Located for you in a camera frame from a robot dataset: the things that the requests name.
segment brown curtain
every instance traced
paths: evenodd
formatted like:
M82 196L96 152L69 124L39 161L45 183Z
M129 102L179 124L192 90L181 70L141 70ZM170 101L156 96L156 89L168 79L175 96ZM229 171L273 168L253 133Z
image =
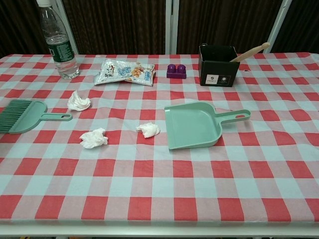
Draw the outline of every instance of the brown curtain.
M80 54L164 54L165 0L63 0Z
M319 1L293 0L272 52L319 53Z
M280 0L180 0L177 53L198 53L201 43L232 45L238 53L266 42Z
M49 53L36 0L0 0L0 58Z

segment bottle cap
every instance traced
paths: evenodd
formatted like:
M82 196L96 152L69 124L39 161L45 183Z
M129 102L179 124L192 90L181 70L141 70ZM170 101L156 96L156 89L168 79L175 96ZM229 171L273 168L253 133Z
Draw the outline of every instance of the bottle cap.
M38 3L39 7L52 6L52 3L50 0L36 0L36 2Z

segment black cardboard box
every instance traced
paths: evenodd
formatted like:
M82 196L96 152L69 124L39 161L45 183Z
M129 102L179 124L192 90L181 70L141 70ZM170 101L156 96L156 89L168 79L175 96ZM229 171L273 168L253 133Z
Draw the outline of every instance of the black cardboard box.
M198 61L200 85L232 87L239 62L230 61L236 57L233 46L202 44Z

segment purple lego brick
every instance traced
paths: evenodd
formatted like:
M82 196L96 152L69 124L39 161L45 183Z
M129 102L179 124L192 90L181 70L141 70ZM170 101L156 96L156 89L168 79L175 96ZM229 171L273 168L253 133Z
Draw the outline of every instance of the purple lego brick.
M186 79L186 67L184 65L178 65L176 69L175 65L169 64L167 66L166 77L175 79Z

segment green brush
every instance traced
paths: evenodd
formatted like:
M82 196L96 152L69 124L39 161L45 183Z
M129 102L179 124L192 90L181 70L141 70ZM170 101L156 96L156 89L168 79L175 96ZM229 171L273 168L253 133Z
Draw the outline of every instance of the green brush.
M71 114L46 113L41 101L12 100L0 114L0 133L24 133L36 127L41 120L72 119Z

